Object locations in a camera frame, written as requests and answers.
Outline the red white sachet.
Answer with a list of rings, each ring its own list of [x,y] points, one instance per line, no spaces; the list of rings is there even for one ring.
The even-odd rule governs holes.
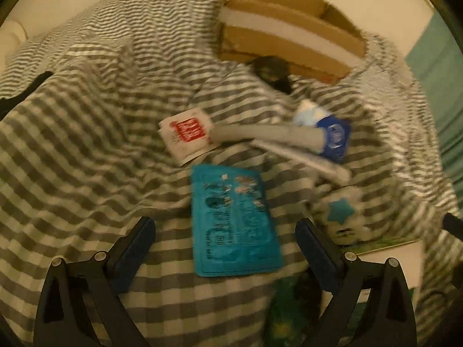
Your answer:
[[[159,134],[179,166],[216,149],[219,144],[210,138],[214,124],[200,108],[193,108],[159,123]]]

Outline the white tube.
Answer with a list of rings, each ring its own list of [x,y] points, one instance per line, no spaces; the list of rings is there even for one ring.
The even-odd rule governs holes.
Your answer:
[[[215,125],[209,132],[215,143],[238,142],[260,139],[323,152],[327,144],[327,133],[323,128],[296,125]]]
[[[270,153],[279,155],[280,157],[303,164],[306,167],[317,171],[324,179],[336,183],[340,187],[347,186],[352,179],[352,173],[350,170],[342,165],[335,164],[331,160],[320,157],[319,155],[259,139],[254,139],[250,143],[254,147],[264,149]]]

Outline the teal blister pack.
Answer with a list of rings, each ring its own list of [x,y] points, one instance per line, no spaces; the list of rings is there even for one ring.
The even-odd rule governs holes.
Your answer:
[[[191,181],[197,275],[246,276],[283,267],[279,238],[258,172],[195,165]]]

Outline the green white carton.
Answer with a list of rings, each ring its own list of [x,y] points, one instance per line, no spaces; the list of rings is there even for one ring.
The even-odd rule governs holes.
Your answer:
[[[300,346],[315,329],[332,300],[311,270],[274,284],[263,331],[264,346]]]

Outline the small black object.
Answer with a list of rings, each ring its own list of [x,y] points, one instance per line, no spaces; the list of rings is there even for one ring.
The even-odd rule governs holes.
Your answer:
[[[251,62],[253,72],[271,88],[290,95],[290,66],[278,56],[260,56]]]

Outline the grey checked bed quilt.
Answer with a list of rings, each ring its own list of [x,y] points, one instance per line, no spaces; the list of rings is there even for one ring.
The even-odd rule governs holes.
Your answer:
[[[30,344],[51,260],[87,259],[148,215],[157,241],[122,297],[148,342],[259,346],[276,275],[195,274],[190,170],[158,125],[193,107],[216,123],[283,123],[311,99],[352,122],[346,161],[373,235],[425,244],[424,342],[449,306],[462,243],[440,227],[458,206],[421,86],[392,42],[367,34],[366,57],[339,84],[296,76],[292,93],[274,91],[216,58],[221,3],[104,0],[11,57],[4,99],[51,76],[1,121],[1,314]]]

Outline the blue white packet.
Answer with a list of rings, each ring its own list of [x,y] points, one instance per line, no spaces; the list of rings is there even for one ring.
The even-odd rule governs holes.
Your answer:
[[[309,99],[304,99],[293,116],[293,123],[310,128],[321,128],[326,134],[326,139],[319,155],[336,163],[342,163],[352,132],[349,121],[336,117],[329,110]]]

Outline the teal curtain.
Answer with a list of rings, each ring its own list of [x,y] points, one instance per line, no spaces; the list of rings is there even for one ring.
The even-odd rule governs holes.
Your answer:
[[[407,64],[420,81],[434,117],[443,168],[462,192],[462,51],[443,18],[434,13]]]

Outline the white cartoon plush toy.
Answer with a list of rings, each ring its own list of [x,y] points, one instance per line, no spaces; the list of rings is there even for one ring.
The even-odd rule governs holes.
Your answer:
[[[363,192],[349,186],[334,190],[315,204],[316,221],[337,245],[351,245],[373,239],[364,216]]]

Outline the white tufted headboard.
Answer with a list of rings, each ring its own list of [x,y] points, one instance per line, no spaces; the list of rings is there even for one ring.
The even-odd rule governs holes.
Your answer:
[[[17,51],[23,42],[27,40],[27,34],[23,26],[16,21],[5,21],[0,31],[0,68],[4,72],[6,62]]]

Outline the brown cardboard box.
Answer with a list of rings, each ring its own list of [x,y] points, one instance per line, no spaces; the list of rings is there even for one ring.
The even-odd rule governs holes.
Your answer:
[[[366,55],[360,29],[325,0],[223,0],[218,20],[222,60],[277,56],[292,74],[334,84]]]

